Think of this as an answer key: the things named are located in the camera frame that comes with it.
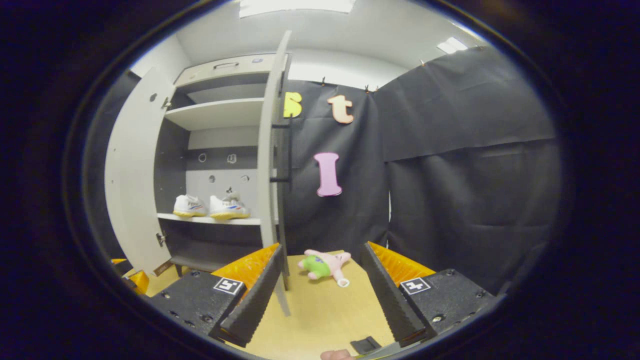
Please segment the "orange ridged pad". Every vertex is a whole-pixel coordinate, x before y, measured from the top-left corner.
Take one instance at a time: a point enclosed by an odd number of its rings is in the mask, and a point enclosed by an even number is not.
[[[391,276],[396,286],[400,286],[403,281],[433,275],[436,272],[432,269],[417,263],[406,256],[402,256],[395,251],[368,241],[382,266]]]
[[[246,294],[249,293],[255,282],[258,281],[260,274],[262,274],[264,267],[267,266],[267,263],[278,246],[279,243],[275,243],[270,247],[254,251],[243,258],[235,260],[231,264],[217,269],[211,274],[226,277],[227,279],[242,281],[246,286],[246,291],[243,295],[244,298]]]

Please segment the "pink letter i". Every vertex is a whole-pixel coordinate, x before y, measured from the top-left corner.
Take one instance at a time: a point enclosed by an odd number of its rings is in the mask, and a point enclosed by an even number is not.
[[[334,152],[320,152],[314,155],[314,159],[320,166],[320,188],[318,196],[336,196],[342,193],[342,188],[338,186],[338,179],[335,174],[335,162],[340,158]]]

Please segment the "drawer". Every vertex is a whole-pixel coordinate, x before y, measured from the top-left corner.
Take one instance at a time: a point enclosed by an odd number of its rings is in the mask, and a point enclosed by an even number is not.
[[[184,69],[178,80],[176,80],[175,86],[180,87],[226,76],[268,74],[273,67],[274,58],[275,54],[258,54],[238,56],[197,65]]]

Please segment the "white sneaker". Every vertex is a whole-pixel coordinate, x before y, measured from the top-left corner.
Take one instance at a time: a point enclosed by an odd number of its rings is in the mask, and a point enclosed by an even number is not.
[[[209,199],[211,217],[216,220],[228,220],[232,218],[248,218],[251,212],[240,201],[240,195],[236,192],[230,193],[220,200],[215,195]]]
[[[179,217],[203,217],[207,215],[207,209],[197,197],[180,195],[175,198],[173,213]]]

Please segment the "cabinet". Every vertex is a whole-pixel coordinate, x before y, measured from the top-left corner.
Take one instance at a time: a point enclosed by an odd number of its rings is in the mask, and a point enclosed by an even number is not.
[[[170,263],[213,271],[276,241],[282,177],[274,129],[290,31],[275,54],[240,56],[185,69],[171,84],[151,69],[118,115],[108,145],[105,192],[118,242],[136,270]],[[173,215],[176,196],[222,198],[231,186],[247,219]]]

